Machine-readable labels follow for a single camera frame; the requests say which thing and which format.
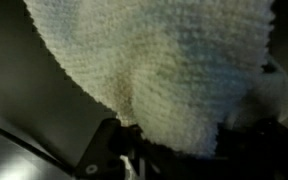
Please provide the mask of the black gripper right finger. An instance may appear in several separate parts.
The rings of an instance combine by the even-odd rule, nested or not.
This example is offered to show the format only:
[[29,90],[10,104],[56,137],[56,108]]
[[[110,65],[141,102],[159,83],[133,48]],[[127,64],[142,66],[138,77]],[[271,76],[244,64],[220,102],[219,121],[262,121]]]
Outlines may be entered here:
[[223,180],[288,180],[288,128],[275,119],[244,132],[221,128],[217,140]]

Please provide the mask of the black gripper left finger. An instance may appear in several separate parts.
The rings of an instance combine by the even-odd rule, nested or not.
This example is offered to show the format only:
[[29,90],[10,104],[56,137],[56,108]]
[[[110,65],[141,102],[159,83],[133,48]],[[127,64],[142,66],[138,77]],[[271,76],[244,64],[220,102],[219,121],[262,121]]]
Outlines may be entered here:
[[150,164],[137,140],[142,130],[103,120],[76,165],[74,180],[149,180]]

